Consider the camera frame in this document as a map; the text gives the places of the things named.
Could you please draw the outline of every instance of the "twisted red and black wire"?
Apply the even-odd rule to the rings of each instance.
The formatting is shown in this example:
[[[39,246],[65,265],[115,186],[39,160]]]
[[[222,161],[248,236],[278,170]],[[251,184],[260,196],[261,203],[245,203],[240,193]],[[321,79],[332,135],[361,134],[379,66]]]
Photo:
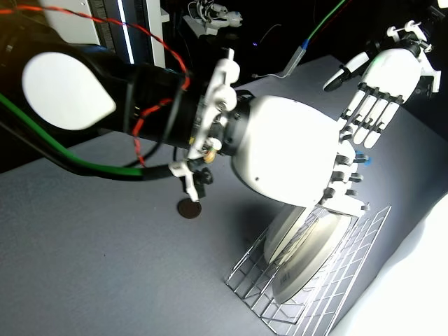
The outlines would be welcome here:
[[[40,6],[19,5],[14,8],[0,9],[0,15],[13,14],[13,13],[19,12],[19,11],[36,11],[36,12],[56,11],[56,12],[60,12],[60,13],[68,14],[68,15],[76,15],[81,18],[86,18],[86,19],[89,19],[89,20],[92,20],[92,21],[98,22],[98,23],[111,23],[114,25],[127,26],[127,27],[137,29],[140,32],[144,33],[145,35],[152,37],[158,43],[162,44],[163,48],[168,50],[171,53],[171,55],[177,60],[177,62],[179,63],[179,66],[181,67],[182,72],[185,75],[185,79],[181,86],[181,89],[187,90],[188,87],[190,86],[190,77],[188,75],[188,70],[187,70],[187,67],[185,66],[185,63],[183,62],[181,56],[177,52],[172,50],[161,38],[154,35],[149,30],[147,30],[145,27],[142,27],[139,24],[122,22],[122,21],[119,21],[117,19],[112,19],[112,18],[101,19],[100,17],[91,16],[91,15],[88,15],[85,13],[74,12],[72,10],[69,10],[66,8],[61,8],[61,7],[56,7],[56,6],[40,7]],[[145,160],[144,160],[143,156],[141,155],[141,145],[140,145],[140,140],[139,140],[140,130],[143,127],[147,116],[149,116],[153,112],[160,110],[163,106],[170,104],[172,101],[173,101],[173,99],[171,99],[171,98],[164,98],[164,99],[161,99],[157,105],[154,105],[149,108],[145,108],[140,113],[140,117],[137,120],[137,122],[132,130],[132,136],[134,137],[135,153],[143,167],[145,167]]]

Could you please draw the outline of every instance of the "metal wire basket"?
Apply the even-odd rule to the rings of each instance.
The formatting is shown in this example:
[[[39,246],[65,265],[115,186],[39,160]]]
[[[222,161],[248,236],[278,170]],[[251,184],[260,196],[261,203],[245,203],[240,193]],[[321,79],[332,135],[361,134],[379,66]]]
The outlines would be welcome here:
[[[325,212],[316,208],[281,255],[267,265],[263,242],[267,229],[232,268],[225,283],[277,335],[327,335],[333,327],[373,244],[391,210],[373,219],[353,219],[344,238],[307,285],[292,299],[277,304],[271,284],[294,242]]]

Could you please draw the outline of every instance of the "white robotic hand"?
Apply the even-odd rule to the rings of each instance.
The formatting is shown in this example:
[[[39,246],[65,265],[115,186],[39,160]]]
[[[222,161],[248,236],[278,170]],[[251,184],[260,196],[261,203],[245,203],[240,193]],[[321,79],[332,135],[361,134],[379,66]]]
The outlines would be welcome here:
[[[414,92],[421,76],[432,76],[432,92],[438,92],[441,71],[435,71],[426,57],[432,49],[419,24],[409,21],[404,28],[390,27],[387,36],[395,43],[392,49],[381,51],[363,74],[358,91],[338,123],[353,134],[353,142],[373,147],[394,117],[398,107]],[[338,88],[353,72],[367,63],[362,52],[339,70],[325,85],[325,91]]]

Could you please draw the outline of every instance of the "white light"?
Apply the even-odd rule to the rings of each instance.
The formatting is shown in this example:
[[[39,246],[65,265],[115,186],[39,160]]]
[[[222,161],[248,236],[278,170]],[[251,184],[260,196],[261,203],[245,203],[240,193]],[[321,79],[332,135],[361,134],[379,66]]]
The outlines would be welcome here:
[[[118,11],[120,12],[120,20],[122,22],[126,22],[125,10],[123,9],[123,2],[121,2],[121,1],[122,0],[118,0]],[[127,26],[122,26],[122,27],[123,27],[123,32],[125,33],[125,42],[126,42],[127,54],[129,55],[129,61],[131,64],[133,64],[134,63],[134,55],[132,54],[129,32],[127,31]]]

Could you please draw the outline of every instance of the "metal frame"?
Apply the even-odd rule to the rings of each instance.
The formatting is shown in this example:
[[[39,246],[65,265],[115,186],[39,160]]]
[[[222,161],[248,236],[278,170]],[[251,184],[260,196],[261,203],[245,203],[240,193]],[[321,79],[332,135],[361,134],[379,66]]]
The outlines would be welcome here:
[[[291,244],[267,265],[262,245],[267,229],[232,268],[225,283],[275,334],[328,335],[390,210],[391,206],[382,209],[372,220],[353,219],[322,268],[297,295],[283,304],[275,302],[271,284],[281,267],[279,260],[290,252]],[[302,235],[323,212],[316,208],[297,235]]]

